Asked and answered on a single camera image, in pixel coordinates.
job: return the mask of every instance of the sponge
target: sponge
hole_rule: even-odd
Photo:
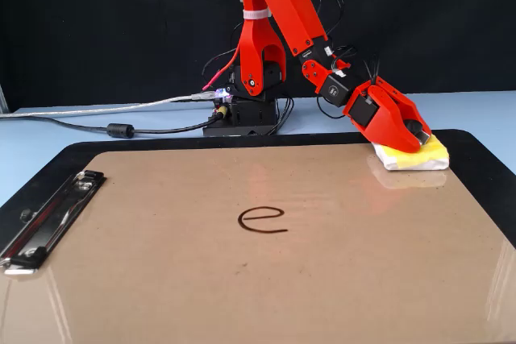
[[[376,143],[372,145],[389,171],[441,171],[450,166],[446,147],[434,135],[416,153],[405,153]]]

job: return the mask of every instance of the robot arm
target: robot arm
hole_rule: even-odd
[[[279,66],[281,81],[286,77],[285,52],[268,21],[270,11],[315,92],[345,106],[343,113],[369,141],[416,152],[430,138],[411,100],[382,78],[366,80],[350,64],[335,60],[311,0],[243,0],[243,5],[239,81],[249,96],[260,96],[271,86],[266,78],[270,64]]]

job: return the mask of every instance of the light blue table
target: light blue table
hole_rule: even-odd
[[[461,129],[470,132],[507,167],[516,172],[516,91],[413,94],[408,97],[416,103],[421,115],[432,129]],[[322,104],[328,113],[340,113],[340,110],[329,106],[325,101],[322,101]],[[76,108],[22,109],[20,112]],[[59,119],[89,126],[106,126],[112,122],[119,122],[132,124],[139,129],[169,129],[204,122],[210,116],[212,108],[213,104],[210,102],[183,102],[130,113]],[[299,98],[289,121],[280,133],[293,135],[352,131],[356,131],[356,128],[347,118],[329,119],[318,111],[314,98]],[[179,135],[149,135],[138,139],[198,136],[202,136],[201,130]],[[70,144],[89,141],[113,139],[106,134],[75,131],[46,122],[1,121],[0,205],[63,148]]]

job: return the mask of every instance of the black backdrop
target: black backdrop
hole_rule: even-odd
[[[515,0],[344,0],[332,35],[405,93],[513,89]],[[239,0],[0,0],[0,85],[11,108],[148,102],[198,91],[229,49]],[[337,17],[323,0],[322,21]],[[287,90],[313,87],[289,61]]]

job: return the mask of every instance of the clipboard clip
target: clipboard clip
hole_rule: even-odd
[[[22,212],[27,224],[0,254],[6,275],[34,274],[75,222],[106,178],[102,172],[70,176],[36,213]]]

